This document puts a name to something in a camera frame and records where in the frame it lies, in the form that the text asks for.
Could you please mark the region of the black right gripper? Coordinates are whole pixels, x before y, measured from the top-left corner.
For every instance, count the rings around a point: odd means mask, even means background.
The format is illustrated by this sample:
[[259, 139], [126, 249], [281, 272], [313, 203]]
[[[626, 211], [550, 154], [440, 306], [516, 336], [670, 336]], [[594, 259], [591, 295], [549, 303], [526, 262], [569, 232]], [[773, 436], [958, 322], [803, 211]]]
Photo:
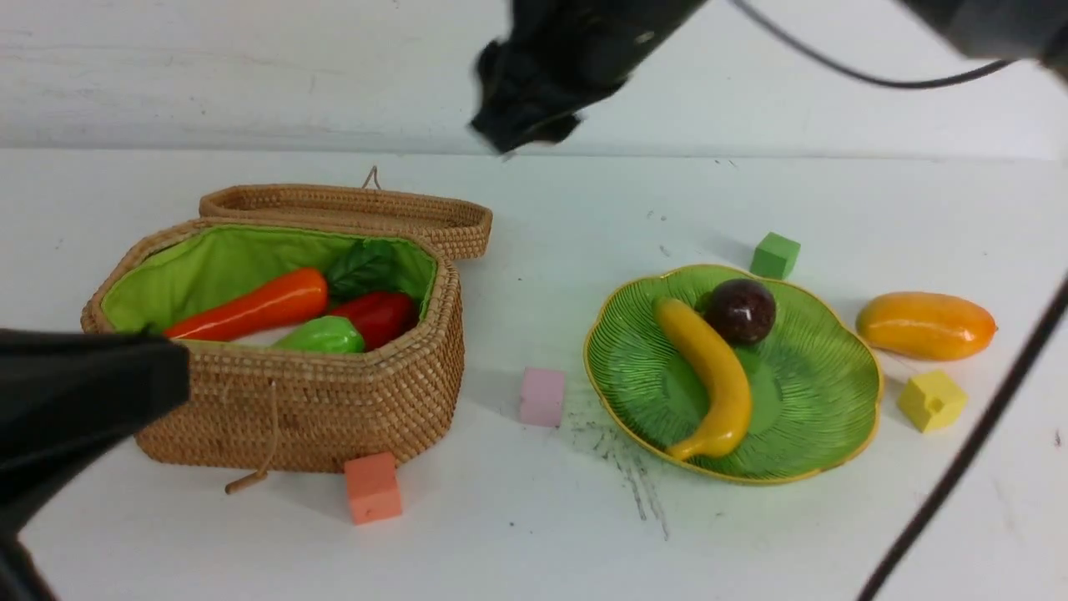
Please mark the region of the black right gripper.
[[512, 1], [492, 80], [470, 126], [496, 154], [560, 144], [581, 110], [614, 95], [703, 1]]

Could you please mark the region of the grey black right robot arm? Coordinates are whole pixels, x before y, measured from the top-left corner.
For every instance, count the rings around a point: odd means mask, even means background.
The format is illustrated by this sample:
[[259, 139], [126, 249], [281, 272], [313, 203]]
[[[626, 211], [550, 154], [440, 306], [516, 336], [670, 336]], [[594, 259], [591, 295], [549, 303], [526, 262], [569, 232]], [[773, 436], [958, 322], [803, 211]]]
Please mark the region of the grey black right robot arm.
[[[957, 53], [980, 58], [972, 72], [904, 81], [859, 72], [794, 37], [748, 1], [733, 4], [771, 38], [829, 72], [889, 90], [937, 90], [1003, 72], [1019, 61], [1065, 81], [1064, 1], [905, 1], [904, 7]], [[470, 127], [497, 155], [560, 144], [582, 111], [617, 93], [702, 1], [514, 1], [511, 34], [481, 50]]]

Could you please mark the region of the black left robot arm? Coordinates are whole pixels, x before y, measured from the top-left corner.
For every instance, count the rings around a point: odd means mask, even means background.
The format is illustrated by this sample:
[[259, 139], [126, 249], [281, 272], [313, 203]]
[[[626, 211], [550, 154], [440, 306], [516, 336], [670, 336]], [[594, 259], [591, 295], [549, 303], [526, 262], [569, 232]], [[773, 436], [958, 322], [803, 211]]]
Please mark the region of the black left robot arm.
[[1, 334], [1, 597], [51, 600], [19, 534], [117, 444], [190, 397], [186, 346], [146, 331]]

